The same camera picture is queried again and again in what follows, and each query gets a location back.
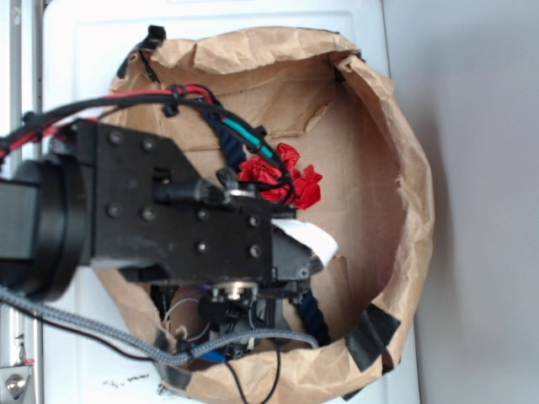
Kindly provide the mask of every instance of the black wire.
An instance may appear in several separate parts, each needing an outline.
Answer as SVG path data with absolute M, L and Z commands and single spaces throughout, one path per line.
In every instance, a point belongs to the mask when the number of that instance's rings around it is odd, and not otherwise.
M 212 97 L 212 101 L 216 102 L 215 104 L 201 102 L 199 99 L 175 98 L 173 94 L 126 95 L 124 97 L 102 97 L 102 98 L 93 98 L 86 101 L 79 101 L 73 104 L 68 104 L 68 105 L 64 105 L 59 108 L 53 109 L 43 115 L 34 116 L 33 119 L 28 124 L 21 126 L 17 130 L 10 133 L 8 136 L 5 136 L 4 138 L 2 138 L 2 140 L 3 142 L 10 144 L 16 141 L 17 139 L 27 135 L 31 131 L 43 130 L 47 126 L 53 125 L 57 121 L 62 120 L 66 118 L 67 116 L 76 114 L 84 109 L 89 109 L 89 108 L 114 106 L 115 108 L 113 109 L 113 111 L 118 112 L 121 109 L 129 108 L 129 107 L 139 105 L 139 104 L 165 104 L 165 105 L 175 104 L 175 105 L 185 105 L 193 109 L 196 109 L 198 111 L 208 110 L 214 114 L 219 114 L 231 120 L 236 121 L 249 134 L 251 134 L 252 136 L 256 137 L 259 140 L 259 144 L 257 146 L 253 145 L 243 136 L 236 133 L 235 130 L 230 130 L 231 134 L 234 137 L 238 138 L 242 143 L 248 146 L 249 145 L 253 146 L 257 149 L 266 147 L 267 149 L 271 150 L 272 157 L 267 157 L 263 153 L 260 153 L 259 155 L 266 162 L 280 169 L 282 173 L 282 177 L 278 178 L 279 185 L 285 186 L 286 184 L 288 184 L 290 189 L 286 197 L 280 200 L 278 204 L 284 205 L 286 203 L 289 203 L 291 196 L 295 193 L 294 185 L 292 181 L 289 179 L 290 173 L 288 172 L 286 165 L 280 159 L 279 155 L 276 153 L 273 147 L 271 147 L 268 144 L 268 142 L 265 141 L 265 139 L 249 123 L 247 123 L 244 119 L 237 116 L 233 112 L 227 109 L 224 109 L 221 106 L 221 103 L 219 103 L 218 100 L 215 98 L 213 93 L 210 92 L 210 94 Z M 112 111 L 106 112 L 104 113 L 104 115 L 107 115 L 109 113 L 112 113 Z
M 101 343 L 105 347 L 108 347 L 108 348 L 112 349 L 116 353 L 118 353 L 121 356 L 124 356 L 124 357 L 126 357 L 128 359 L 138 360 L 138 361 L 143 361 L 143 362 L 152 362 L 153 361 L 152 358 L 148 358 L 146 356 L 137 356 L 137 355 L 134 355 L 134 354 L 131 354 L 131 353 L 127 353 L 123 349 L 118 348 L 117 346 L 115 346 L 113 343 L 110 343 L 106 339 L 101 338 L 101 337 L 99 337 L 97 335 L 94 335 L 92 333 L 85 332 L 85 331 L 82 331 L 82 330 L 78 330 L 78 329 L 73 328 L 73 327 L 64 326 L 62 324 L 59 324 L 57 322 L 52 322 L 50 320 L 46 320 L 45 318 L 39 317 L 35 313 L 32 313 L 31 311 L 21 310 L 20 308 L 17 308 L 17 311 L 20 311 L 21 313 L 25 314 L 26 316 L 32 317 L 35 320 L 37 320 L 38 322 L 42 322 L 43 324 L 46 324 L 47 326 L 58 328 L 58 329 L 60 329 L 62 331 L 72 332 L 72 333 L 77 334 L 77 335 L 79 335 L 81 337 L 86 337 L 86 338 L 89 338 L 89 339 L 93 339 L 94 341 L 96 341 L 98 343 Z
M 271 400 L 271 397 L 275 394 L 275 391 L 277 390 L 277 385 L 279 384 L 280 379 L 280 347 L 277 344 L 276 341 L 273 339 L 271 342 L 275 346 L 275 353 L 277 354 L 277 370 L 275 372 L 275 381 L 273 382 L 273 386 L 271 387 L 271 390 L 269 391 L 269 394 L 266 396 L 266 398 L 260 403 L 260 404 L 266 404 Z M 245 397 L 245 393 L 243 392 L 242 384 L 239 381 L 239 377 L 237 377 L 236 370 L 228 363 L 225 362 L 225 365 L 229 368 L 230 373 L 232 373 L 232 376 L 234 377 L 234 380 L 236 381 L 237 389 L 239 391 L 239 395 L 242 397 L 243 404 L 249 404 L 247 401 L 247 397 Z

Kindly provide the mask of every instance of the cable tie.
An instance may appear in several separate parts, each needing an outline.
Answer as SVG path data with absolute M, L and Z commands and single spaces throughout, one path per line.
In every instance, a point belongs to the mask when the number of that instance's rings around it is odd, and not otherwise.
M 185 94 L 187 94 L 187 90 L 181 84 L 173 84 L 171 86 L 168 86 L 167 89 L 169 89 L 171 92 L 170 95 L 172 95 L 172 102 L 166 103 L 163 106 L 163 113 L 167 118 L 170 118 L 179 114 L 178 105 L 181 103 L 181 100 L 185 96 Z
M 260 142 L 258 146 L 248 146 L 247 150 L 249 150 L 249 153 L 252 154 L 260 154 L 262 147 L 264 147 L 264 144 Z
M 254 128 L 254 132 L 260 137 L 266 137 L 268 135 L 268 131 L 262 125 Z

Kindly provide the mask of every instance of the braided cable sleeve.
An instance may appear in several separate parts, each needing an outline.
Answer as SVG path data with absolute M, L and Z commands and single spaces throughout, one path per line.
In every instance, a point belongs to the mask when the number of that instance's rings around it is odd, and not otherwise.
M 90 330 L 103 336 L 113 338 L 117 341 L 126 343 L 133 348 L 140 350 L 156 362 L 162 362 L 164 364 L 185 364 L 194 358 L 199 358 L 200 356 L 207 354 L 215 349 L 224 347 L 229 343 L 236 343 L 250 338 L 294 339 L 297 341 L 308 343 L 313 348 L 318 347 L 318 343 L 315 338 L 301 332 L 293 332 L 271 328 L 259 328 L 255 330 L 226 334 L 207 343 L 202 343 L 201 345 L 192 348 L 189 352 L 172 354 L 162 351 L 154 345 L 142 341 L 140 338 L 136 338 L 127 332 L 123 332 L 106 324 L 103 324 L 102 322 L 97 322 L 95 320 L 62 311 L 54 307 L 49 307 L 39 302 L 33 302 L 32 300 L 23 297 L 22 295 L 18 295 L 12 292 L 4 286 L 0 286 L 0 301 L 3 301 L 16 309 L 20 309 L 21 311 L 35 313 L 37 317 L 44 316 L 49 319 L 57 320 L 59 322 L 70 324 L 75 327 Z

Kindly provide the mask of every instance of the metal frame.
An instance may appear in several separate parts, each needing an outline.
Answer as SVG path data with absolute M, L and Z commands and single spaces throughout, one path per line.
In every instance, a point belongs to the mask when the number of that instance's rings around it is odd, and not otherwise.
M 18 127 L 23 112 L 41 111 L 43 0 L 0 0 L 0 133 Z M 3 175 L 24 158 L 37 158 L 41 144 L 12 153 Z M 42 404 L 43 330 L 11 307 L 0 305 L 0 402 Z

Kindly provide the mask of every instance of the red crumpled paper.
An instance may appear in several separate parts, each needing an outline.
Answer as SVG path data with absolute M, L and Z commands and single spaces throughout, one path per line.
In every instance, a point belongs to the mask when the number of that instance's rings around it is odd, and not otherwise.
M 320 186 L 318 185 L 323 178 L 322 175 L 314 171 L 314 167 L 311 164 L 303 170 L 302 176 L 296 168 L 296 164 L 300 159 L 300 153 L 294 147 L 285 143 L 279 143 L 276 151 L 286 168 L 288 168 L 288 171 L 290 171 L 292 182 L 296 189 L 296 196 L 294 198 L 296 208 L 305 210 L 316 204 L 322 198 Z M 237 174 L 238 181 L 255 181 L 274 185 L 278 183 L 277 178 L 281 176 L 279 168 L 273 167 L 259 156 L 243 162 L 239 168 L 240 172 Z M 285 186 L 262 191 L 261 194 L 263 198 L 276 202 L 285 198 L 287 192 L 288 187 Z

